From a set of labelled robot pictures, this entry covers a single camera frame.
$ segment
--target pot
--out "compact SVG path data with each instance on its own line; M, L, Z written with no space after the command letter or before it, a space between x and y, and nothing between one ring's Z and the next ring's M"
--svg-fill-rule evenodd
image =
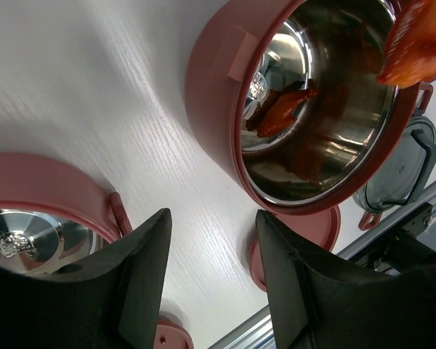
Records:
M436 129L416 114L405 128L402 140L379 171L354 195L366 212L358 227L375 228L383 212L417 201L436 165Z
M53 273L132 231L118 193L53 159L0 153L0 266Z
M349 198L397 145L420 90L432 94L376 82L398 11L400 1L229 1L187 69L187 117L203 149L271 212L312 214ZM247 127L293 86L320 92L290 127L272 137Z

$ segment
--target table surface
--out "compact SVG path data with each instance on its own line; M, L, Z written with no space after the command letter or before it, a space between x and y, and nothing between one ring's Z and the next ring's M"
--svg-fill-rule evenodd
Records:
M0 0L0 151L79 167L134 227L172 210L161 311L197 349L267 304L246 261L258 207L198 146L183 103L193 43L225 2ZM341 211L335 251L360 235L361 210Z

